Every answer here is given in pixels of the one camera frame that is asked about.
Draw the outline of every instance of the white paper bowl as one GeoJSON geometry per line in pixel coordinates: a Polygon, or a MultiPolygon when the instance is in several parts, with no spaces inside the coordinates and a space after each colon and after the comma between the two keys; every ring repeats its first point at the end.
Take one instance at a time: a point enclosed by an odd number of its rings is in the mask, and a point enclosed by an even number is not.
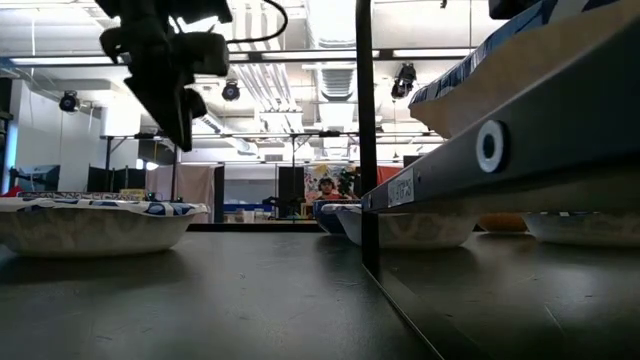
{"type": "Polygon", "coordinates": [[[206,205],[133,201],[0,199],[0,243],[24,256],[149,253],[180,241],[206,205]]]}
{"type": "Polygon", "coordinates": [[[640,247],[640,215],[542,213],[523,215],[539,241],[587,246],[640,247]]]}
{"type": "MultiPolygon", "coordinates": [[[[351,241],[362,244],[360,205],[329,204],[322,212],[335,213],[351,241]]],[[[386,249],[443,249],[461,245],[469,238],[478,216],[436,214],[382,214],[378,216],[380,247],[386,249]]]]}

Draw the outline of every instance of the white label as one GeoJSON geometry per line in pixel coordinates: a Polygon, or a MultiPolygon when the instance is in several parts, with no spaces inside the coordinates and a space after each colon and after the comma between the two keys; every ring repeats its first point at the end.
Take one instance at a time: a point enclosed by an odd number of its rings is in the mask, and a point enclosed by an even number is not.
{"type": "Polygon", "coordinates": [[[413,201],[413,169],[409,169],[389,182],[389,207],[413,201]]]}

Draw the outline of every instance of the cable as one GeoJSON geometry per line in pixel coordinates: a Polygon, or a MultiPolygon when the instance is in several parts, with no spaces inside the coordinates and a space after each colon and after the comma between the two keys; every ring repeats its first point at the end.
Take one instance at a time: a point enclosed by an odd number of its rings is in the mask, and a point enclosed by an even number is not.
{"type": "Polygon", "coordinates": [[[287,11],[280,4],[278,4],[273,0],[263,0],[263,1],[273,6],[274,8],[276,8],[276,10],[278,10],[280,14],[282,14],[283,23],[282,23],[282,26],[280,26],[280,29],[278,29],[278,31],[274,32],[271,35],[266,35],[258,38],[227,40],[227,44],[241,44],[241,43],[259,42],[259,41],[269,41],[271,39],[277,38],[278,36],[282,35],[282,33],[287,29],[287,26],[289,25],[289,16],[287,15],[287,11]]]}

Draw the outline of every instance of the spotlight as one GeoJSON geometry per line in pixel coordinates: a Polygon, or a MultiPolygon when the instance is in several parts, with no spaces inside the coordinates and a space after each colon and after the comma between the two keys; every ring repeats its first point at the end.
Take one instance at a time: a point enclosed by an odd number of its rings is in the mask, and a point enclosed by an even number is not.
{"type": "Polygon", "coordinates": [[[80,100],[78,100],[78,92],[74,90],[67,90],[64,92],[64,96],[60,99],[60,110],[68,113],[75,113],[80,108],[80,100]]]}
{"type": "Polygon", "coordinates": [[[227,79],[227,85],[225,85],[224,89],[222,89],[222,98],[227,101],[235,101],[240,98],[238,80],[227,79]]]}
{"type": "Polygon", "coordinates": [[[391,97],[402,99],[407,97],[413,90],[413,82],[416,80],[416,69],[413,63],[404,63],[398,71],[391,88],[391,97]]]}

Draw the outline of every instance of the person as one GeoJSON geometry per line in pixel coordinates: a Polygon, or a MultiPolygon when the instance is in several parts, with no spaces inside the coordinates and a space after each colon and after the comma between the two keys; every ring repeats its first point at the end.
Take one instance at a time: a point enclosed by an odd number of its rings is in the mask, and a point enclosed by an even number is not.
{"type": "Polygon", "coordinates": [[[320,179],[320,181],[318,181],[318,190],[320,191],[320,195],[318,195],[316,200],[347,199],[347,197],[342,196],[338,194],[338,192],[336,192],[336,184],[330,177],[324,177],[320,179]]]}

